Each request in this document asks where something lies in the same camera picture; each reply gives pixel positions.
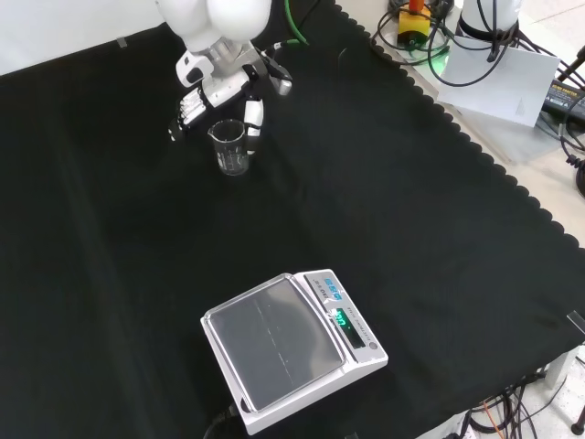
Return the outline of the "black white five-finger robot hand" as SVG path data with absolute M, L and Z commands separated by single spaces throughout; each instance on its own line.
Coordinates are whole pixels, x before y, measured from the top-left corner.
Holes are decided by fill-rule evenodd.
M 206 54 L 187 51 L 175 70 L 187 94 L 179 101 L 177 116 L 168 128 L 170 139 L 181 140 L 205 116 L 243 99 L 242 139 L 249 155 L 258 149 L 264 122 L 259 87 L 269 81 L 275 89 L 288 92 L 292 86 L 289 72 L 251 44 L 242 46 L 236 55 L 214 50 Z

